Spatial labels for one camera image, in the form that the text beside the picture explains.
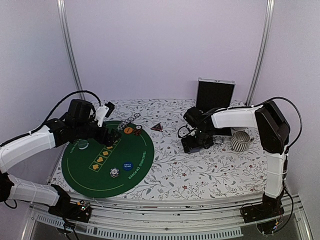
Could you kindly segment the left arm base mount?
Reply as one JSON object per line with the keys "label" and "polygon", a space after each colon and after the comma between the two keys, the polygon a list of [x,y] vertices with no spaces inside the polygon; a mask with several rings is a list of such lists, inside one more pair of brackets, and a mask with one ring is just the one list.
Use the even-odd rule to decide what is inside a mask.
{"label": "left arm base mount", "polygon": [[48,213],[61,217],[66,220],[74,220],[78,222],[88,223],[91,217],[91,205],[81,200],[77,203],[58,202],[55,206],[50,206]]}

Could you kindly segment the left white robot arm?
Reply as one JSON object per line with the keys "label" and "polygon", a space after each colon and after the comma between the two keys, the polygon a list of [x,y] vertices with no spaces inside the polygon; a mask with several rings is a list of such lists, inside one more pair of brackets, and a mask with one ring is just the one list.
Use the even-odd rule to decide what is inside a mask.
{"label": "left white robot arm", "polygon": [[43,126],[9,143],[0,145],[0,200],[20,200],[54,206],[63,216],[74,213],[69,195],[57,186],[42,185],[8,174],[16,164],[45,150],[57,148],[76,140],[93,139],[106,147],[112,146],[121,134],[103,126],[104,119],[115,109],[108,102],[95,108],[91,102],[73,99],[60,118],[45,120]]}

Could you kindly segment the blue small blind button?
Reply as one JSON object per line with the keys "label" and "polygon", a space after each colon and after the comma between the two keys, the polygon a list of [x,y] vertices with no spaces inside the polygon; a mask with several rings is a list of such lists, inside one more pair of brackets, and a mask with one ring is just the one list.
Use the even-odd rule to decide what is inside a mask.
{"label": "blue small blind button", "polygon": [[122,168],[125,170],[125,171],[130,171],[132,170],[134,167],[134,164],[132,162],[125,162],[123,163],[122,165]]}

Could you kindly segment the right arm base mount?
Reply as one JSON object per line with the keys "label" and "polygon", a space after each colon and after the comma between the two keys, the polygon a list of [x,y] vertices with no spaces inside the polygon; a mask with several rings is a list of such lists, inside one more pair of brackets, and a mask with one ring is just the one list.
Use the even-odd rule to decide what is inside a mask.
{"label": "right arm base mount", "polygon": [[257,230],[264,236],[274,235],[281,231],[291,220],[294,211],[294,202],[291,199],[291,209],[289,217],[286,222],[283,223],[284,208],[281,205],[272,209],[268,203],[261,203],[253,205],[252,203],[246,203],[240,208],[240,215],[243,217],[245,223],[257,222],[272,218],[270,221],[257,223]]}

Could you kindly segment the orange big blind button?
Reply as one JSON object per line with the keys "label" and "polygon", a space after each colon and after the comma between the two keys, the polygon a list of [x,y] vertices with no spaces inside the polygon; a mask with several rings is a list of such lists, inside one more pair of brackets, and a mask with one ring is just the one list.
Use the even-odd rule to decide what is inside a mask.
{"label": "orange big blind button", "polygon": [[131,127],[126,127],[125,129],[124,129],[124,133],[125,134],[131,134],[133,132],[133,128],[131,128]]}

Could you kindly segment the red poker chip stack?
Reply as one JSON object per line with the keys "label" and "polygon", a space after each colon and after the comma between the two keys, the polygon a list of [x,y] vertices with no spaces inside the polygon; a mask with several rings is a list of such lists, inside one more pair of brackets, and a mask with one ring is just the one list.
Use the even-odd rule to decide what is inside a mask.
{"label": "red poker chip stack", "polygon": [[142,125],[136,125],[135,128],[133,129],[133,134],[135,136],[139,136],[142,133]]}

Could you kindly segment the clear dealer button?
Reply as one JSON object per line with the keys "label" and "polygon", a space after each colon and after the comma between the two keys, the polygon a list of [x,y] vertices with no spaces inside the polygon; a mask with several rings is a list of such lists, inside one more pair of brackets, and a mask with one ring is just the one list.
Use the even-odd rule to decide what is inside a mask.
{"label": "clear dealer button", "polygon": [[77,144],[79,150],[84,150],[89,146],[89,142],[87,140],[80,140]]}

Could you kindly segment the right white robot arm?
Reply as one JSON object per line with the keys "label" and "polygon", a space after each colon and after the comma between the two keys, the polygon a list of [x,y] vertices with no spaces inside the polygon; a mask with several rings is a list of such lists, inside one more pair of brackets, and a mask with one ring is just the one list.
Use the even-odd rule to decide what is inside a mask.
{"label": "right white robot arm", "polygon": [[213,135],[223,128],[256,128],[267,158],[267,181],[258,213],[269,218],[278,210],[288,170],[290,126],[273,100],[255,106],[213,108],[202,112],[191,107],[183,115],[188,133],[181,136],[183,150],[196,153],[213,145]]}

